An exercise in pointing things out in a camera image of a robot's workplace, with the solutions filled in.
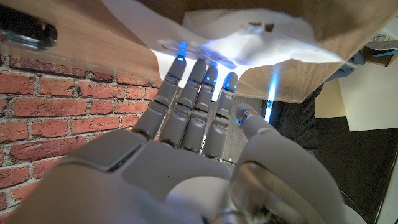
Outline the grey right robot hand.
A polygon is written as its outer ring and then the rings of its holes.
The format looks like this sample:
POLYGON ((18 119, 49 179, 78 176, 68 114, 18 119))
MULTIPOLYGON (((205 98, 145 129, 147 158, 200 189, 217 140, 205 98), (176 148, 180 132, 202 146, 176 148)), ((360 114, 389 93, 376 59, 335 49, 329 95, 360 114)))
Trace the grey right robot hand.
POLYGON ((55 164, 8 223, 344 223, 326 168, 249 105, 232 108, 227 74, 178 56, 130 131, 90 141, 55 164))

